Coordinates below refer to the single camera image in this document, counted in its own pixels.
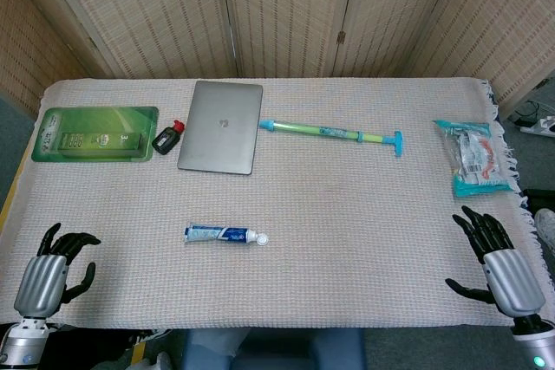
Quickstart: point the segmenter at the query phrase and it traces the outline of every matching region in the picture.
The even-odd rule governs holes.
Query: table
[[[59,106],[157,106],[158,130],[185,119],[195,80],[60,81],[42,101]],[[90,232],[102,240],[72,263],[69,284],[95,261],[86,294],[52,321],[90,328],[425,327],[509,325],[495,307],[457,296],[485,280],[451,214],[489,212],[555,295],[532,218],[517,192],[455,199],[442,137],[432,120],[492,123],[510,174],[486,81],[256,79],[261,118],[392,134],[392,146],[258,132],[251,176],[179,171],[178,150],[144,163],[39,164],[25,160],[0,240],[0,321],[12,309],[42,234]],[[36,137],[36,130],[31,140]],[[511,186],[518,191],[516,179]],[[245,225],[265,247],[183,242],[190,222]]]

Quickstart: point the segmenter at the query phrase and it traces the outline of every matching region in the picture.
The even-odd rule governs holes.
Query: black robotic finger
[[[489,214],[484,214],[484,220],[486,220],[491,225],[491,227],[495,229],[496,234],[501,241],[503,249],[514,249],[511,238],[506,234],[505,228],[497,218],[492,217]]]
[[[492,233],[487,228],[487,224],[484,221],[484,218],[465,205],[462,206],[462,211],[467,215],[468,218],[470,218],[476,234],[481,237],[482,242],[485,245],[486,253],[499,250],[500,247],[498,247],[498,245],[495,243],[495,240],[492,237]]]
[[[100,240],[88,233],[69,233],[60,237],[52,247],[53,255],[65,256],[69,266],[87,244],[100,244]]]
[[[54,235],[60,230],[60,227],[62,227],[62,224],[56,223],[52,227],[50,227],[46,231],[46,233],[44,233],[41,245],[39,246],[36,253],[37,256],[48,255],[50,253],[50,245],[52,244],[52,239],[54,239]]]
[[[70,303],[71,300],[75,299],[77,296],[87,292],[90,285],[95,279],[96,265],[91,262],[87,266],[87,271],[85,272],[85,277],[78,285],[75,285],[71,289],[66,289],[63,291],[61,303]]]
[[[468,242],[470,242],[472,250],[474,250],[474,254],[478,257],[478,262],[483,264],[484,255],[487,253],[487,250],[484,242],[482,241],[482,237],[476,234],[473,226],[470,225],[470,223],[463,217],[453,214],[453,220],[463,229],[468,237]]]
[[[495,303],[495,298],[493,298],[493,294],[489,290],[465,288],[453,279],[446,279],[445,283],[449,288],[465,298],[485,303]]]

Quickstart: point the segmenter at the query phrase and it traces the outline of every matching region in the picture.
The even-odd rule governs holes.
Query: green package
[[[46,111],[36,162],[138,162],[153,155],[157,107],[54,107]]]

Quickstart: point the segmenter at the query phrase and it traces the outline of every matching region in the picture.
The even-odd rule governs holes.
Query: small black bottle
[[[156,139],[153,140],[153,148],[158,153],[165,155],[170,152],[177,142],[180,141],[181,134],[185,130],[185,125],[179,120],[173,121],[173,127],[166,127]]]

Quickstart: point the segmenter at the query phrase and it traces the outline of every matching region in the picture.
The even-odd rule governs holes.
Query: snack package
[[[35,162],[142,162],[153,156],[157,107],[52,107],[42,117]]]
[[[510,191],[500,172],[493,138],[487,123],[456,123],[436,120],[446,138],[453,168],[453,190],[456,197]]]

